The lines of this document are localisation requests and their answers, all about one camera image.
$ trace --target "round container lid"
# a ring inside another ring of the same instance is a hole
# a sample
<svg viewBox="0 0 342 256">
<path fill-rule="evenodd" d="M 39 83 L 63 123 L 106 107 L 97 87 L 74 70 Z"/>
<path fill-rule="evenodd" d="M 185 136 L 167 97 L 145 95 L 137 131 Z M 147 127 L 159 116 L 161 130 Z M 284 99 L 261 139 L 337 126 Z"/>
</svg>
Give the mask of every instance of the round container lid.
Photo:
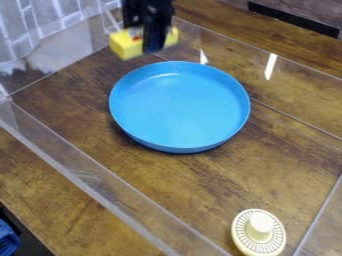
<svg viewBox="0 0 342 256">
<path fill-rule="evenodd" d="M 278 218 L 261 209 L 249 209 L 240 213 L 233 222 L 232 235 L 245 255 L 276 256 L 285 249 L 285 227 Z"/>
</svg>

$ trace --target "wooden table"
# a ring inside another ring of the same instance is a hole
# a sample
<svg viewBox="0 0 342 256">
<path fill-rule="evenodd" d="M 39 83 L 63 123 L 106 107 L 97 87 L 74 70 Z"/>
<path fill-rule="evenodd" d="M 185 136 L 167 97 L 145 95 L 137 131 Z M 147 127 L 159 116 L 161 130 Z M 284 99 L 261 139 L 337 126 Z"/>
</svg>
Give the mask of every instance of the wooden table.
<svg viewBox="0 0 342 256">
<path fill-rule="evenodd" d="M 200 25 L 341 75 L 341 42 L 213 1 L 177 1 L 177 8 L 178 15 Z M 205 46 L 214 39 L 212 33 L 204 33 Z M 309 42 L 317 43 L 312 54 L 304 50 Z M 246 72 L 252 53 L 244 54 L 240 44 L 225 47 L 225 41 L 216 43 L 222 47 L 210 52 L 214 63 L 234 75 L 245 75 L 240 70 Z M 226 52 L 241 60 L 236 69 L 221 59 Z M 230 236 L 236 215 L 254 207 L 270 210 L 285 223 L 285 255 L 292 255 L 341 174 L 341 111 L 336 109 L 341 86 L 312 85 L 310 71 L 286 63 L 285 74 L 297 75 L 280 74 L 270 88 L 248 77 L 242 82 L 254 98 L 253 113 L 240 135 L 213 151 L 169 155 L 146 149 L 123 134 L 107 107 L 118 79 L 157 61 L 158 57 L 143 56 L 122 62 L 103 49 L 18 93 L 14 100 L 234 255 L 240 255 Z M 264 58 L 256 59 L 260 64 Z M 288 90 L 285 81 L 290 81 Z M 322 118 L 310 114 L 313 108 Z M 51 250 L 58 255 L 159 255 L 11 135 L 0 134 L 7 170 L 0 174 L 0 198 Z"/>
</svg>

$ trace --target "blue plastic plate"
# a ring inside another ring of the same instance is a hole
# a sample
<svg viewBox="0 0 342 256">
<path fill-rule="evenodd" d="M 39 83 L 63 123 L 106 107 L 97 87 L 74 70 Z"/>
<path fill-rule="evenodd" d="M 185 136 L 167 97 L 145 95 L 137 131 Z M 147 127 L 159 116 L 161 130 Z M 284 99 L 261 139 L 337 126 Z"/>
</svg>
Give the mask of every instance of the blue plastic plate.
<svg viewBox="0 0 342 256">
<path fill-rule="evenodd" d="M 117 83 L 110 110 L 143 145 L 196 153 L 224 144 L 244 127 L 250 98 L 221 70 L 193 62 L 162 62 L 130 72 Z"/>
</svg>

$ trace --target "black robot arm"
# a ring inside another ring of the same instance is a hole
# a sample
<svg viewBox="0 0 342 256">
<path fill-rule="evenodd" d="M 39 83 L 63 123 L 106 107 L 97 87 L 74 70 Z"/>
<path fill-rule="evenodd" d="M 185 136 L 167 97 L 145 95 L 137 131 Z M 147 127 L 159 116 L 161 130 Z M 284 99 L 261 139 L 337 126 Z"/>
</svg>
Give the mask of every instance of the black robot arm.
<svg viewBox="0 0 342 256">
<path fill-rule="evenodd" d="M 175 9 L 173 0 L 123 0 L 125 28 L 143 27 L 143 52 L 165 47 Z"/>
</svg>

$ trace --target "wood grain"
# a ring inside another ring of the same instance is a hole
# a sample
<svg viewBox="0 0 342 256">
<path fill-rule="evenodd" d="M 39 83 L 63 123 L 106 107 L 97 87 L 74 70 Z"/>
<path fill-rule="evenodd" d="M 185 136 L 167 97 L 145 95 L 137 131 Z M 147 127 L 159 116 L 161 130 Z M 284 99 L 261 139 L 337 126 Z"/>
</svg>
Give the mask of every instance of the wood grain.
<svg viewBox="0 0 342 256">
<path fill-rule="evenodd" d="M 220 1 L 175 0 L 175 6 L 177 15 L 190 22 L 342 77 L 342 41 Z"/>
<path fill-rule="evenodd" d="M 0 201 L 57 255 L 161 255 L 3 129 L 0 163 Z"/>
<path fill-rule="evenodd" d="M 252 2 L 342 29 L 342 2 L 340 0 L 252 0 Z"/>
<path fill-rule="evenodd" d="M 155 61 L 122 62 L 106 49 L 15 101 L 234 255 L 234 216 L 270 210 L 286 225 L 292 255 L 341 174 L 342 142 L 254 102 L 246 127 L 221 148 L 196 155 L 149 150 L 113 121 L 107 97 L 115 81 Z"/>
<path fill-rule="evenodd" d="M 337 40 L 217 1 L 175 3 L 179 17 L 342 77 L 342 45 Z M 210 51 L 217 37 L 206 35 L 201 40 L 210 61 L 226 72 L 245 76 L 254 98 L 338 134 L 338 84 L 320 75 L 310 79 L 308 70 L 286 64 L 276 70 L 278 82 L 262 84 L 266 55 L 242 52 L 246 49 L 234 44 Z M 246 127 L 221 148 L 185 156 L 149 150 L 113 121 L 107 97 L 115 81 L 155 61 L 161 59 L 145 56 L 121 62 L 103 50 L 25 90 L 15 101 L 233 255 L 241 254 L 233 245 L 230 224 L 236 214 L 250 207 L 270 210 L 285 222 L 285 255 L 293 255 L 342 170 L 341 141 L 254 102 Z M 322 122 L 309 115 L 312 108 Z M 7 170 L 0 173 L 0 200 L 58 255 L 159 254 L 4 131 L 0 142 L 2 168 Z"/>
<path fill-rule="evenodd" d="M 266 76 L 270 53 L 183 21 L 181 43 L 159 56 L 166 60 L 200 61 L 201 50 L 209 64 L 233 75 L 262 104 L 342 138 L 342 79 L 278 57 Z"/>
</svg>

